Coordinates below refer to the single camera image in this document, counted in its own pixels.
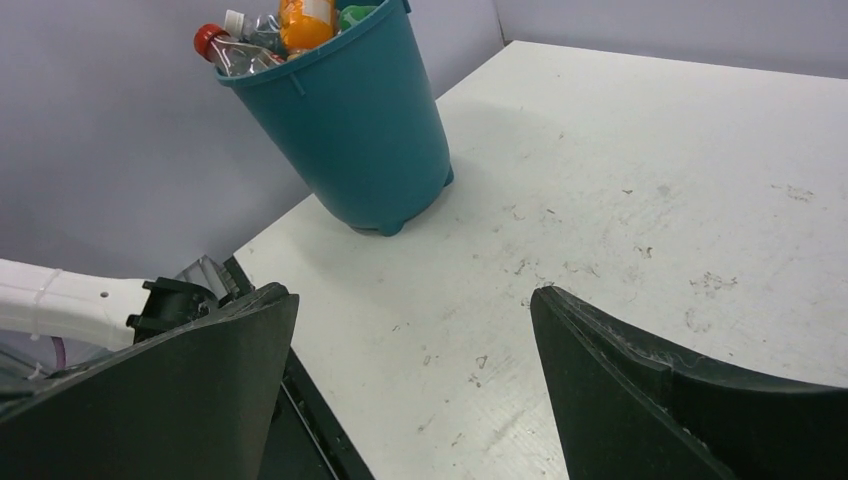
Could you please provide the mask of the red cap small bottle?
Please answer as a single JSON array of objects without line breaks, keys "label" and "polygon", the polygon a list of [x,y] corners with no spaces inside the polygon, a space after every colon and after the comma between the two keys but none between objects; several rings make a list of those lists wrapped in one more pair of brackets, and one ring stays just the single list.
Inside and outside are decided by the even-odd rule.
[{"label": "red cap small bottle", "polygon": [[216,24],[201,26],[194,35],[193,45],[201,57],[228,77],[258,74],[284,63],[277,54],[243,43]]}]

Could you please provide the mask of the orange bottle with barcode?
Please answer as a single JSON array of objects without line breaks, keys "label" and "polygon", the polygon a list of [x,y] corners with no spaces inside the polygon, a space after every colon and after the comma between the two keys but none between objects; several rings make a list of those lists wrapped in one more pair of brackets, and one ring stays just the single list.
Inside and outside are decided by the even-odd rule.
[{"label": "orange bottle with barcode", "polygon": [[281,0],[280,37],[290,55],[303,54],[336,35],[333,0]]}]

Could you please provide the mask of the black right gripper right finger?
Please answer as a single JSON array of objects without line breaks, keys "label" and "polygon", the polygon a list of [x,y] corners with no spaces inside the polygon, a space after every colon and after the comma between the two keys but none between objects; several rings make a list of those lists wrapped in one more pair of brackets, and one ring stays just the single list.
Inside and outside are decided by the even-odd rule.
[{"label": "black right gripper right finger", "polygon": [[530,312],[573,479],[843,479],[847,392],[738,367],[547,286]]}]

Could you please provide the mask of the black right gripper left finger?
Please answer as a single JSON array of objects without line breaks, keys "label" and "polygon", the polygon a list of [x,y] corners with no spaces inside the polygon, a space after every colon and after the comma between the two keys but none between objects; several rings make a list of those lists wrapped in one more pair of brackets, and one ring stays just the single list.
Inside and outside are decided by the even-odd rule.
[{"label": "black right gripper left finger", "polygon": [[96,361],[1,386],[5,479],[254,479],[299,298],[278,283]]}]

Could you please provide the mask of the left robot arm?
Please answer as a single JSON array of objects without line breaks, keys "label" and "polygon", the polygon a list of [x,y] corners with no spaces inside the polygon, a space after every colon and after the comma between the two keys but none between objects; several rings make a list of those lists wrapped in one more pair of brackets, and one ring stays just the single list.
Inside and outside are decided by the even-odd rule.
[{"label": "left robot arm", "polygon": [[3,259],[1,327],[127,348],[218,307],[212,291],[193,283],[99,277]]}]

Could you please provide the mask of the green plastic bottle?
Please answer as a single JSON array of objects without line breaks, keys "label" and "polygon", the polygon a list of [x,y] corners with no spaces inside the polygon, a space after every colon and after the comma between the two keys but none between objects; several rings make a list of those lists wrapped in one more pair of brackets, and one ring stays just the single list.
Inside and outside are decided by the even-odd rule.
[{"label": "green plastic bottle", "polygon": [[338,31],[344,32],[360,24],[375,9],[373,5],[349,5],[343,8],[337,16]]}]

